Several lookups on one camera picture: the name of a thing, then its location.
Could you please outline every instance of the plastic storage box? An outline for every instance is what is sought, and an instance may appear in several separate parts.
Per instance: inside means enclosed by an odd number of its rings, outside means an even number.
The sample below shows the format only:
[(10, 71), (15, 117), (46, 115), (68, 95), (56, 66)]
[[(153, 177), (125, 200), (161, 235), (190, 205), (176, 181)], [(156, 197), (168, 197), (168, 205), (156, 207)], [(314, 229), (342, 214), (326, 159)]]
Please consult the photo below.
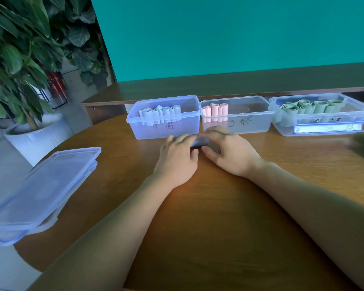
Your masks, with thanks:
[[(290, 114), (280, 107), (287, 102), (299, 100), (308, 100), (311, 105), (329, 105), (329, 101), (342, 103), (338, 109), (331, 106), (327, 113)], [(341, 135), (363, 132), (364, 103), (341, 93), (272, 97), (269, 102), (270, 109), (275, 111), (272, 123), (283, 136)]]
[(275, 111), (269, 110), (269, 103), (261, 96), (224, 98), (205, 100), (201, 108), (210, 104), (228, 104), (228, 115), (205, 116), (202, 114), (204, 131), (213, 126), (223, 126), (227, 130), (237, 133), (266, 132), (270, 128)]
[(101, 147), (58, 151), (36, 166), (19, 188), (0, 201), (0, 245), (42, 232), (97, 166)]
[[(180, 113), (171, 114), (171, 110), (164, 110), (163, 117), (151, 114), (141, 117), (140, 112), (161, 107), (180, 106)], [(197, 134), (199, 132), (199, 116), (201, 108), (195, 95), (160, 98), (138, 101), (128, 113), (127, 122), (131, 125), (136, 139), (165, 138), (167, 135), (180, 136), (183, 134)]]

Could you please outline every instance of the tiled floor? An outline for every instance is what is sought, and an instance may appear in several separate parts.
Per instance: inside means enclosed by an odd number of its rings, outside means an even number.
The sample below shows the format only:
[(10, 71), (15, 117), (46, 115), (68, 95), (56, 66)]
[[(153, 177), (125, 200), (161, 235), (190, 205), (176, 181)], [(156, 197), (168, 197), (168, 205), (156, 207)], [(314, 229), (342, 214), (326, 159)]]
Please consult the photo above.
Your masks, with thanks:
[[(90, 126), (88, 116), (78, 103), (68, 103), (59, 111), (74, 133)], [(0, 131), (0, 198), (16, 187), (31, 168)], [(24, 291), (39, 275), (39, 271), (20, 258), (13, 246), (0, 247), (0, 290)]]

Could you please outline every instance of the plastic lid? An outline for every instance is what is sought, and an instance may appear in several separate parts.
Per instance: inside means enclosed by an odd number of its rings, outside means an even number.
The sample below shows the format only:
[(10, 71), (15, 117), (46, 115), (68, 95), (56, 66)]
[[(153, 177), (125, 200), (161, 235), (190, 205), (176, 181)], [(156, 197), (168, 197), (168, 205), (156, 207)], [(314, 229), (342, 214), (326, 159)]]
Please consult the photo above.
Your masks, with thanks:
[(0, 202), (0, 231), (37, 227), (87, 172), (101, 147), (58, 151), (36, 166), (12, 194)]

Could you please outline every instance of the finger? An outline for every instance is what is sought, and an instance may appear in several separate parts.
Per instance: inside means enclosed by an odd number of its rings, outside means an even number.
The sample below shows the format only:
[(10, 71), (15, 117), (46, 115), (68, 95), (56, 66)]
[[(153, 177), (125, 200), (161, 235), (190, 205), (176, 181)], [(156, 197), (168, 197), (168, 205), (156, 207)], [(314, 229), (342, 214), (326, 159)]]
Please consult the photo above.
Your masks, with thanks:
[(221, 134), (217, 131), (208, 131), (199, 134), (200, 137), (208, 138), (209, 140), (212, 140), (213, 142), (219, 144), (225, 137), (224, 134)]
[(190, 152), (190, 159), (195, 163), (198, 162), (198, 149), (194, 149)]
[(184, 138), (184, 140), (182, 141), (182, 143), (186, 144), (186, 146), (191, 147), (194, 143), (194, 141), (196, 140), (197, 135), (189, 135), (188, 137)]
[(173, 135), (168, 135), (167, 138), (166, 138), (166, 146), (170, 145), (174, 141), (175, 141), (175, 137)]
[(185, 138), (189, 137), (190, 135), (189, 134), (185, 134), (185, 135), (182, 135), (182, 136), (179, 136), (178, 138), (175, 139), (175, 143), (181, 143)]
[(213, 161), (215, 164), (218, 165), (218, 161), (221, 158), (221, 155), (220, 154), (214, 152), (208, 146), (202, 146), (201, 149), (204, 152), (204, 154), (206, 155), (206, 157), (208, 157), (211, 161)]
[(231, 135), (232, 134), (230, 131), (228, 131), (226, 128), (224, 128), (222, 126), (209, 127), (209, 128), (206, 129), (206, 131), (215, 131), (215, 132), (219, 132), (220, 134), (223, 134), (223, 135)]

